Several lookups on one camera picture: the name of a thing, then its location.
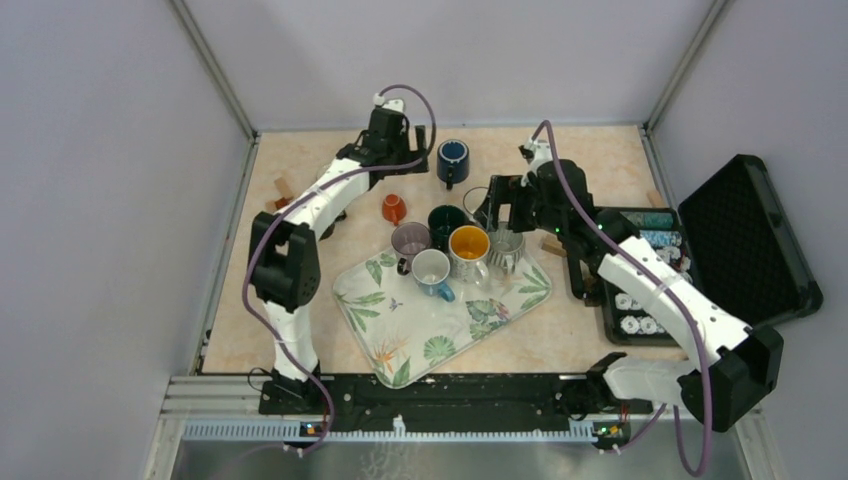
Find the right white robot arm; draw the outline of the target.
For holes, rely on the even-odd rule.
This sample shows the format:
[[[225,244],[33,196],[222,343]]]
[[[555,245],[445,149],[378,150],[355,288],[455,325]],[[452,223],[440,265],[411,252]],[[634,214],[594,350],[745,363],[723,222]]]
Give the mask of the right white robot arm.
[[[597,207],[583,170],[546,161],[523,175],[493,175],[474,213],[485,229],[543,230],[604,281],[628,294],[688,358],[647,361],[610,354],[586,385],[589,404],[612,412],[626,399],[683,407],[708,430],[725,432],[777,385],[783,337],[723,310],[663,261],[617,208]]]

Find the light blue mug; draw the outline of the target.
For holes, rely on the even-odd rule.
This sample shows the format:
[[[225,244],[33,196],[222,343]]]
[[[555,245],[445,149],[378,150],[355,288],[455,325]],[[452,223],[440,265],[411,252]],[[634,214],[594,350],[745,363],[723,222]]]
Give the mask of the light blue mug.
[[[453,289],[447,283],[450,270],[449,258],[436,249],[427,249],[417,254],[411,265],[411,273],[419,289],[429,297],[446,302],[456,299]]]

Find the dark green mug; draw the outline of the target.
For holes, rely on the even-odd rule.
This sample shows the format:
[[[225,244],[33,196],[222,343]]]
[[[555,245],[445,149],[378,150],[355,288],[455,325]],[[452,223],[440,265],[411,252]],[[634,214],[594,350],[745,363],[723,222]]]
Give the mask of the dark green mug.
[[[447,252],[451,234],[468,224],[465,212],[453,205],[440,205],[431,210],[427,218],[432,246]]]

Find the lilac purple mug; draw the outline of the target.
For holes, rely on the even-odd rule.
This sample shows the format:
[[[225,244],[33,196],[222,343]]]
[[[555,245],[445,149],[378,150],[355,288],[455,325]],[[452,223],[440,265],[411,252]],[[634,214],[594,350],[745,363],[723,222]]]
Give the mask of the lilac purple mug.
[[[397,256],[396,272],[406,276],[414,258],[431,247],[430,230],[419,222],[403,223],[393,231],[391,246]]]

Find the white floral mug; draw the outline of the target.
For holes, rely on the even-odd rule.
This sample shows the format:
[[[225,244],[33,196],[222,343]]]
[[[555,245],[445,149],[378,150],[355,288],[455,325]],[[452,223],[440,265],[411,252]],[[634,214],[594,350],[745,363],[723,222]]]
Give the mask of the white floral mug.
[[[463,284],[486,288],[491,277],[488,267],[490,250],[490,239],[483,229],[472,225],[457,228],[448,242],[450,276]]]

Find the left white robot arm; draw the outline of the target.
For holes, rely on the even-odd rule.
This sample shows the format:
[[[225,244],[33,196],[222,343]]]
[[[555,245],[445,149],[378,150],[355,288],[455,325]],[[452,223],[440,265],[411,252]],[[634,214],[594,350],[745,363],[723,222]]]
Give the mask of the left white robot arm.
[[[270,384],[297,413],[314,410],[321,397],[309,331],[309,305],[321,282],[320,237],[385,177],[428,172],[426,134],[425,126],[410,123],[401,100],[378,105],[312,186],[285,208],[253,219],[245,284],[262,301],[261,321],[276,343]]]

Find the grey striped mug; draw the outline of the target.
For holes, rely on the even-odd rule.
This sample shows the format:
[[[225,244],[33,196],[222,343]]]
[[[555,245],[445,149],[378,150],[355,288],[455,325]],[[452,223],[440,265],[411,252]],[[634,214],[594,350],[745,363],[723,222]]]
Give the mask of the grey striped mug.
[[[488,234],[490,252],[488,266],[504,275],[513,274],[525,253],[523,233],[499,229]]]

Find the white black-rimmed mug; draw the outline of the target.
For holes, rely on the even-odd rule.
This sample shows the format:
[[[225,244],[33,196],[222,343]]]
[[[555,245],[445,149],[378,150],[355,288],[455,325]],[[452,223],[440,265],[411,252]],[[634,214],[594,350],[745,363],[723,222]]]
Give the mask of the white black-rimmed mug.
[[[469,220],[480,227],[485,228],[487,225],[487,215],[479,213],[481,205],[484,203],[488,193],[486,186],[472,187],[465,192],[462,198],[462,208],[464,209]]]

